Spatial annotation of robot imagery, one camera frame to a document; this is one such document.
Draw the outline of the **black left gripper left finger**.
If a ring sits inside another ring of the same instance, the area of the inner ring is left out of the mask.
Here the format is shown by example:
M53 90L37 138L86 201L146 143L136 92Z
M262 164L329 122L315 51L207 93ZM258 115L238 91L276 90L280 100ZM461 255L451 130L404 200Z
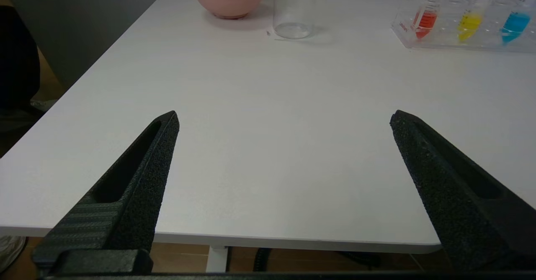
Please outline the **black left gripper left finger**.
M33 251L39 273L149 273L180 124L156 117Z

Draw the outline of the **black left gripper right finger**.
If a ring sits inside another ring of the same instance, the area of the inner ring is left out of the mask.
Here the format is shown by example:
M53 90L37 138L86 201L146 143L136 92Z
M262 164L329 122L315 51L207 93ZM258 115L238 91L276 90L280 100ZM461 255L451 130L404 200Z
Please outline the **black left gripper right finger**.
M459 271L534 271L536 211L423 120L397 110L394 140Z

